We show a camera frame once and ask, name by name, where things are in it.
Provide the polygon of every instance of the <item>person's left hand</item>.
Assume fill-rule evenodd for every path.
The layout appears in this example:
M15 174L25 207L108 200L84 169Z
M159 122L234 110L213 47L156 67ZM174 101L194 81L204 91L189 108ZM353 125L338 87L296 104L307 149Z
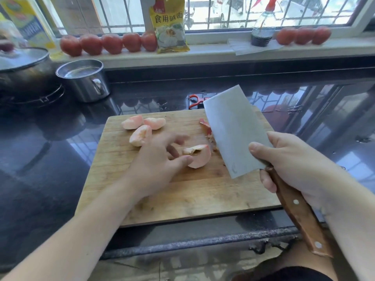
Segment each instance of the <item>person's left hand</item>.
M163 132L141 147L123 177L137 187L140 199L166 186L183 167L193 162L192 156L180 156L171 145L183 145L188 138L184 134ZM169 160L168 153L175 159Z

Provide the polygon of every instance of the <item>black countertop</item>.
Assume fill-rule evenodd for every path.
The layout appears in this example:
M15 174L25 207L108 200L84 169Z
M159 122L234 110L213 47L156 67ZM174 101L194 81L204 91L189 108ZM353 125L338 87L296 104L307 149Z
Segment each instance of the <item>black countertop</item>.
M109 116L187 109L189 95L236 84L276 131L298 135L375 193L375 68L113 83L93 104L66 92L42 108L0 106L0 270L73 216ZM119 229L103 258L296 232L283 210L137 226Z

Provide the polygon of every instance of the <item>plastic food bag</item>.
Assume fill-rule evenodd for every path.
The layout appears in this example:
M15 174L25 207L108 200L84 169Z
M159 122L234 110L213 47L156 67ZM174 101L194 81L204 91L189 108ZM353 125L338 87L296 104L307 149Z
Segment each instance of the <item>plastic food bag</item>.
M150 17L157 39L157 52L189 51L185 38L185 0L155 0Z

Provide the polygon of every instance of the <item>white window sill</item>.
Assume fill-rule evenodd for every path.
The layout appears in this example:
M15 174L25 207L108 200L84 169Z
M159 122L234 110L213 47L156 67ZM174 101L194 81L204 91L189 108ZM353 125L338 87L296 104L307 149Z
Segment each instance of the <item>white window sill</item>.
M228 44L191 45L190 51L179 53L157 54L156 52L140 51L137 53L123 52L119 55L105 54L99 56L69 57L67 55L55 60L58 63L95 58L104 63L107 69L183 65L199 63L220 63L238 61L286 60L299 58L321 58L337 56L375 55L375 37L332 38L322 45L291 45L278 50L263 51L236 56Z

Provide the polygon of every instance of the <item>red peeler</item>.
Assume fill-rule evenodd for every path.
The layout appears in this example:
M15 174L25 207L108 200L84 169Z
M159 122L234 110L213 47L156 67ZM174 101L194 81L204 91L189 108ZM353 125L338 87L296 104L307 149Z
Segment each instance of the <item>red peeler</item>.
M189 105L189 109L191 109L194 106L197 106L198 104L203 103L206 99L209 99L209 97L199 97L198 95L190 95L189 102L191 99L196 99L196 103L192 103L191 105Z

